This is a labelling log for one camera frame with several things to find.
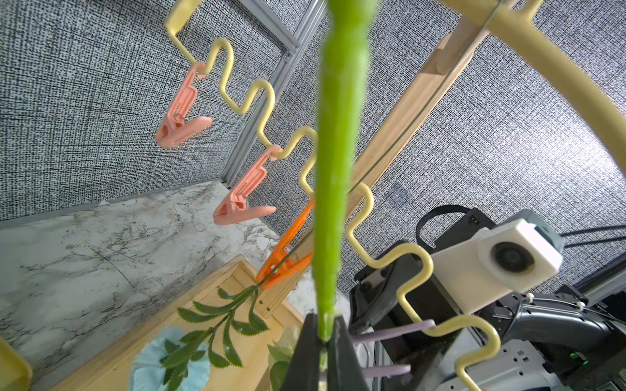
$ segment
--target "yellow wavy wire rack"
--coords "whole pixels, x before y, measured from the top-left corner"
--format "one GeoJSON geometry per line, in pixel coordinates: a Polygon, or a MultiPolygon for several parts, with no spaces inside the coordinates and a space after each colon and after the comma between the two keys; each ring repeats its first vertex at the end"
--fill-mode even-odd
{"type": "MultiPolygon", "coordinates": [[[[167,30],[167,34],[176,45],[176,47],[185,55],[185,57],[191,62],[191,64],[195,64],[199,62],[196,60],[193,55],[186,49],[186,47],[178,40],[176,34],[183,28],[185,23],[191,17],[193,10],[198,6],[200,0],[178,0],[167,20],[165,21],[165,28],[167,30]]],[[[220,49],[224,49],[226,51],[226,64],[224,66],[224,70],[222,71],[222,77],[220,78],[219,90],[222,98],[226,103],[233,109],[234,112],[241,115],[246,113],[250,106],[252,105],[252,101],[254,100],[257,92],[260,89],[264,89],[267,93],[267,104],[265,105],[265,109],[263,110],[263,114],[261,115],[261,119],[259,121],[259,126],[257,127],[257,137],[266,148],[272,146],[272,142],[265,136],[265,125],[267,124],[267,120],[270,118],[274,110],[274,105],[276,103],[276,94],[274,93],[274,88],[270,84],[269,81],[265,79],[258,79],[252,83],[248,92],[245,95],[244,102],[241,106],[237,105],[237,103],[228,95],[226,92],[226,84],[228,83],[228,79],[230,77],[230,73],[232,72],[233,63],[235,62],[235,56],[233,54],[233,48],[230,45],[230,42],[226,38],[218,38],[211,45],[211,50],[209,51],[206,65],[203,68],[200,68],[198,71],[201,75],[206,75],[211,73],[213,70],[213,65],[215,64],[215,60],[220,52],[220,49]]],[[[315,165],[317,159],[317,132],[313,130],[310,126],[301,126],[298,128],[295,133],[291,136],[291,139],[287,143],[285,149],[282,152],[274,153],[274,156],[278,159],[286,159],[293,152],[295,146],[298,142],[304,137],[309,136],[313,141],[313,152],[309,156],[309,159],[304,163],[304,167],[300,171],[300,175],[298,176],[298,183],[302,187],[302,189],[309,195],[309,197],[313,197],[314,192],[311,186],[307,182],[307,175],[315,165]]]]}
{"type": "MultiPolygon", "coordinates": [[[[189,50],[187,50],[184,47],[184,45],[178,40],[178,38],[176,37],[176,34],[181,30],[181,28],[185,25],[185,23],[187,23],[194,9],[198,6],[199,3],[200,3],[200,0],[178,0],[176,4],[174,5],[174,7],[172,8],[172,11],[167,21],[165,22],[165,27],[167,29],[170,39],[192,64],[195,64],[198,61],[193,57],[193,55],[189,52],[189,50]]],[[[220,84],[219,84],[220,94],[222,95],[222,98],[226,101],[226,103],[228,103],[228,105],[237,114],[246,113],[250,109],[250,106],[252,105],[252,101],[254,100],[254,97],[256,96],[257,92],[262,88],[266,90],[267,104],[265,105],[263,115],[261,116],[261,119],[259,121],[259,127],[257,128],[257,136],[259,137],[259,140],[261,140],[261,142],[266,147],[270,147],[272,145],[272,142],[269,141],[268,138],[265,136],[264,129],[265,129],[265,124],[267,124],[267,121],[269,119],[269,116],[272,114],[274,110],[275,93],[269,81],[265,79],[258,79],[254,83],[252,83],[252,85],[250,86],[250,89],[248,90],[245,96],[244,102],[242,103],[241,106],[238,106],[235,103],[235,101],[233,101],[233,99],[226,92],[226,84],[228,83],[228,79],[230,77],[230,73],[232,72],[232,67],[234,63],[234,54],[233,54],[233,49],[232,49],[232,46],[230,45],[230,42],[225,38],[218,38],[213,42],[213,44],[211,45],[211,50],[207,57],[206,65],[203,68],[201,68],[198,73],[202,75],[206,75],[212,71],[213,65],[215,64],[215,60],[217,59],[220,49],[224,49],[227,55],[226,64],[224,66],[224,70],[222,71],[222,77],[220,78],[220,84]]],[[[313,149],[313,152],[311,153],[311,156],[306,161],[304,167],[300,171],[298,182],[300,183],[300,186],[304,189],[304,191],[306,191],[306,193],[309,195],[309,197],[313,197],[314,195],[313,189],[307,183],[306,177],[308,173],[311,171],[312,167],[315,165],[316,158],[317,158],[317,153],[316,153],[317,132],[309,126],[302,126],[298,128],[293,134],[293,136],[291,137],[291,139],[289,140],[289,142],[287,143],[287,146],[285,147],[285,149],[280,153],[274,154],[274,156],[276,156],[278,159],[284,159],[288,157],[293,152],[295,146],[298,144],[300,139],[302,139],[302,137],[304,136],[311,137],[311,139],[313,140],[314,149],[313,149]]],[[[348,240],[350,241],[351,245],[361,256],[361,258],[363,258],[368,265],[375,267],[375,268],[381,268],[383,266],[386,266],[390,264],[391,262],[393,262],[395,259],[399,258],[400,256],[408,254],[408,253],[415,253],[418,256],[420,256],[420,258],[423,260],[424,266],[422,270],[415,277],[413,277],[408,282],[406,282],[403,286],[401,286],[397,292],[398,301],[400,302],[404,310],[407,312],[407,314],[411,317],[411,319],[414,322],[419,323],[421,322],[419,315],[413,310],[413,308],[407,302],[405,296],[408,292],[417,288],[422,283],[424,283],[427,279],[430,278],[430,276],[433,274],[433,261],[430,258],[430,255],[428,254],[428,252],[426,252],[426,250],[424,250],[423,248],[421,248],[420,246],[414,243],[406,243],[406,244],[400,245],[394,248],[385,257],[383,257],[381,260],[378,260],[378,261],[374,260],[371,256],[369,256],[369,254],[367,254],[365,249],[363,249],[363,247],[359,244],[359,242],[354,238],[354,229],[372,211],[372,208],[374,206],[374,198],[372,196],[372,191],[364,183],[359,183],[357,186],[357,189],[363,192],[363,194],[365,195],[366,206],[361,210],[361,212],[359,212],[359,214],[348,225],[348,227],[346,228],[346,236],[348,237],[348,240]]],[[[473,315],[460,315],[442,323],[441,325],[438,325],[437,327],[434,327],[430,330],[425,331],[425,333],[432,337],[440,337],[442,335],[449,334],[451,332],[457,331],[464,327],[480,328],[483,331],[485,331],[488,337],[488,342],[483,348],[475,352],[470,352],[470,353],[463,355],[462,357],[457,359],[454,363],[454,368],[456,370],[457,375],[463,380],[463,382],[468,386],[468,388],[471,391],[480,391],[480,389],[476,386],[473,380],[465,372],[465,367],[467,367],[468,365],[480,362],[482,360],[486,360],[487,358],[494,356],[498,352],[498,350],[500,349],[500,337],[498,336],[498,333],[495,331],[493,326],[491,326],[489,323],[487,323],[485,320],[479,317],[476,317],[473,315]]]]}
{"type": "MultiPolygon", "coordinates": [[[[402,284],[396,292],[396,297],[398,298],[400,306],[402,306],[404,311],[407,315],[409,315],[409,318],[411,318],[414,323],[419,323],[422,319],[406,300],[406,295],[430,278],[433,274],[433,259],[426,250],[415,243],[403,243],[394,247],[381,259],[373,259],[354,237],[354,230],[372,212],[372,209],[374,208],[374,196],[369,187],[367,187],[363,182],[359,183],[356,186],[356,189],[363,194],[363,197],[365,197],[365,205],[346,227],[346,237],[348,242],[350,242],[352,247],[365,261],[365,263],[376,269],[385,267],[406,254],[415,254],[420,257],[422,260],[422,270],[415,277],[402,284]]],[[[442,335],[450,334],[451,332],[455,332],[464,327],[476,327],[484,331],[487,336],[487,344],[479,350],[466,353],[457,358],[454,362],[454,371],[470,391],[480,391],[480,388],[478,388],[476,383],[474,383],[474,380],[472,380],[467,372],[465,372],[465,368],[469,365],[487,360],[498,353],[498,350],[500,349],[500,336],[498,335],[496,329],[493,328],[493,326],[486,320],[475,315],[458,315],[433,328],[424,330],[423,333],[429,335],[430,337],[441,337],[442,335]]]]}
{"type": "MultiPolygon", "coordinates": [[[[470,18],[474,23],[480,24],[484,21],[495,7],[498,7],[496,0],[439,0],[443,4],[455,8],[463,15],[470,18]]],[[[165,23],[169,37],[176,47],[192,63],[197,60],[178,40],[176,34],[189,20],[193,10],[198,6],[200,0],[178,0],[165,23]]],[[[626,172],[626,123],[620,111],[612,102],[600,91],[600,89],[569,60],[559,49],[547,40],[542,33],[537,31],[532,25],[532,19],[542,0],[528,0],[522,10],[518,12],[509,9],[497,9],[493,19],[487,24],[488,29],[506,44],[511,46],[518,54],[522,55],[528,64],[539,71],[546,79],[556,87],[559,92],[572,104],[581,117],[592,127],[596,135],[607,147],[616,163],[626,172]]],[[[266,147],[272,145],[264,134],[265,124],[270,114],[274,110],[275,93],[267,80],[256,80],[250,87],[244,103],[241,106],[230,99],[226,93],[226,83],[230,77],[233,65],[233,51],[230,43],[219,38],[213,42],[210,54],[202,74],[211,72],[215,59],[224,48],[227,53],[227,63],[220,79],[220,93],[228,105],[238,114],[248,111],[258,90],[264,88],[267,92],[268,104],[261,117],[257,136],[266,147]]],[[[313,196],[313,190],[306,182],[306,176],[316,162],[317,133],[308,126],[299,128],[287,143],[287,147],[281,153],[275,154],[279,159],[288,157],[296,144],[304,136],[310,136],[314,142],[314,150],[304,165],[299,176],[301,187],[309,196],[313,196]]],[[[433,273],[433,260],[420,246],[414,243],[405,243],[392,249],[380,260],[373,259],[361,244],[354,237],[354,229],[367,218],[374,206],[374,199],[371,190],[360,183],[357,189],[365,196],[365,206],[357,216],[346,227],[346,236],[350,244],[354,247],[359,256],[374,268],[384,267],[395,259],[405,254],[416,254],[422,259],[422,270],[396,292],[398,302],[409,315],[413,322],[421,322],[421,318],[413,307],[406,300],[406,294],[424,283],[433,273]]],[[[464,327],[477,327],[487,334],[487,344],[474,352],[467,353],[458,358],[454,363],[454,369],[459,378],[465,383],[470,391],[480,391],[478,386],[465,372],[465,367],[478,363],[482,360],[493,357],[500,349],[500,338],[496,330],[482,318],[474,315],[459,315],[444,323],[425,330],[426,335],[440,337],[464,327]]]]}

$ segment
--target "camera lens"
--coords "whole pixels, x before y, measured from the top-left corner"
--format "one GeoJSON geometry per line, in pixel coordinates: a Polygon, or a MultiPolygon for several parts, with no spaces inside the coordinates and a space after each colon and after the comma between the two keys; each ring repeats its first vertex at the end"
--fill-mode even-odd
{"type": "Polygon", "coordinates": [[[503,241],[495,245],[493,254],[500,267],[508,272],[521,273],[535,263],[533,256],[527,249],[510,241],[503,241]]]}

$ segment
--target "blue paper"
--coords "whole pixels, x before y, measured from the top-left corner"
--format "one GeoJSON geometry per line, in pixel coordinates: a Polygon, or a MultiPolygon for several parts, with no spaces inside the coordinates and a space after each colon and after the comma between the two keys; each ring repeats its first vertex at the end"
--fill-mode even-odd
{"type": "MultiPolygon", "coordinates": [[[[143,347],[135,358],[135,366],[130,375],[130,391],[166,391],[167,386],[163,385],[165,368],[159,362],[167,355],[165,339],[178,343],[183,335],[183,330],[179,328],[164,328],[156,339],[143,347]]],[[[207,344],[203,343],[200,349],[208,349],[207,344]]],[[[188,375],[178,391],[200,391],[208,382],[210,364],[207,355],[199,361],[189,361],[187,370],[188,375]]]]}

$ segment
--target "green leaf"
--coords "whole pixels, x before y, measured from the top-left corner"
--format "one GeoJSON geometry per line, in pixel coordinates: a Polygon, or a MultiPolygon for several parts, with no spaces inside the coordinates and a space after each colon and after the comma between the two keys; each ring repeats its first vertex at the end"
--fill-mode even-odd
{"type": "Polygon", "coordinates": [[[250,326],[259,333],[270,329],[265,322],[263,322],[261,317],[254,312],[250,312],[250,326]]]}
{"type": "Polygon", "coordinates": [[[226,359],[232,365],[243,368],[244,366],[243,364],[241,364],[241,358],[239,358],[239,355],[235,351],[235,347],[233,346],[233,343],[230,340],[230,324],[232,322],[234,315],[235,313],[231,312],[228,315],[228,319],[226,319],[226,324],[224,325],[224,338],[222,342],[224,345],[224,355],[226,356],[226,359]]]}
{"type": "Polygon", "coordinates": [[[238,320],[234,320],[233,319],[233,329],[235,329],[236,332],[238,332],[241,335],[256,335],[256,334],[260,334],[261,331],[260,330],[256,330],[255,328],[253,328],[249,323],[245,323],[245,322],[240,322],[238,320]]]}
{"type": "Polygon", "coordinates": [[[269,349],[270,354],[272,355],[274,360],[276,360],[276,361],[285,361],[285,362],[288,362],[288,363],[291,362],[291,356],[286,354],[285,352],[281,351],[278,347],[268,345],[267,348],[269,349]]]}
{"type": "Polygon", "coordinates": [[[174,368],[167,368],[165,370],[165,376],[163,376],[163,385],[166,385],[167,382],[172,378],[172,373],[174,373],[174,368]]]}
{"type": "Polygon", "coordinates": [[[247,287],[246,289],[242,290],[241,292],[237,293],[236,295],[229,295],[228,292],[226,292],[224,289],[219,288],[217,290],[217,294],[219,295],[219,297],[223,298],[224,300],[235,300],[235,299],[238,299],[238,298],[243,298],[248,293],[250,293],[253,289],[254,289],[254,286],[247,287]]]}
{"type": "Polygon", "coordinates": [[[254,297],[252,299],[252,305],[250,306],[250,313],[249,313],[248,319],[250,322],[250,326],[254,330],[258,332],[264,332],[266,330],[269,330],[270,328],[265,324],[265,322],[263,322],[260,316],[254,313],[254,305],[256,304],[258,298],[259,298],[259,290],[256,289],[254,291],[254,297]]]}
{"type": "Polygon", "coordinates": [[[224,315],[225,313],[228,313],[228,311],[230,311],[232,309],[232,307],[235,306],[235,304],[237,304],[237,301],[234,302],[230,302],[222,307],[211,307],[210,305],[204,305],[202,303],[198,303],[198,302],[193,302],[193,306],[200,312],[203,313],[207,313],[209,315],[214,315],[213,318],[219,316],[219,315],[224,315]]]}
{"type": "Polygon", "coordinates": [[[192,355],[192,361],[200,361],[202,357],[204,357],[204,353],[206,352],[207,352],[206,350],[198,350],[192,355]]]}
{"type": "Polygon", "coordinates": [[[182,364],[185,361],[189,361],[189,358],[195,353],[198,349],[198,345],[195,343],[191,343],[189,345],[185,345],[182,348],[176,349],[170,357],[163,363],[165,368],[173,368],[177,365],[182,364]]]}
{"type": "Polygon", "coordinates": [[[172,354],[172,352],[174,352],[178,348],[179,346],[177,344],[173,343],[167,338],[165,339],[165,351],[167,352],[167,354],[172,354]]]}
{"type": "Polygon", "coordinates": [[[167,391],[176,391],[182,382],[182,373],[178,373],[177,376],[172,376],[170,383],[167,385],[167,391]]]}
{"type": "Polygon", "coordinates": [[[178,308],[178,314],[180,315],[181,318],[188,321],[189,323],[202,323],[202,322],[206,322],[207,320],[217,318],[219,316],[219,314],[218,315],[201,315],[199,313],[193,312],[191,310],[188,310],[182,307],[178,308]]]}
{"type": "Polygon", "coordinates": [[[285,381],[285,377],[287,376],[288,369],[289,363],[284,361],[278,361],[272,365],[272,369],[270,369],[270,382],[272,383],[272,390],[280,390],[282,382],[285,381]]]}
{"type": "Polygon", "coordinates": [[[208,339],[208,360],[215,368],[226,368],[230,365],[228,360],[213,351],[214,338],[215,333],[212,333],[211,337],[208,339]]]}
{"type": "Polygon", "coordinates": [[[195,342],[198,338],[202,338],[204,335],[204,330],[196,330],[183,335],[179,341],[181,341],[182,343],[192,343],[195,342]]]}
{"type": "Polygon", "coordinates": [[[229,295],[228,292],[226,292],[221,287],[217,290],[217,294],[219,295],[219,297],[223,298],[224,300],[233,300],[238,295],[238,294],[237,295],[229,295]]]}

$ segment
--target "black strap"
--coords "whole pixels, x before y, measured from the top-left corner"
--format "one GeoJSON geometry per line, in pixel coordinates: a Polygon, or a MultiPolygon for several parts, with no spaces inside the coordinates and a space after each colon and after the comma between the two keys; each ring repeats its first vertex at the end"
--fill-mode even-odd
{"type": "Polygon", "coordinates": [[[448,213],[467,213],[469,211],[469,208],[461,205],[437,206],[435,209],[431,210],[421,219],[419,219],[418,225],[415,227],[415,239],[417,239],[418,245],[422,246],[426,251],[428,251],[428,253],[432,254],[434,252],[434,248],[427,245],[426,242],[419,237],[419,234],[422,232],[422,228],[424,227],[424,225],[437,216],[447,215],[448,213]]]}

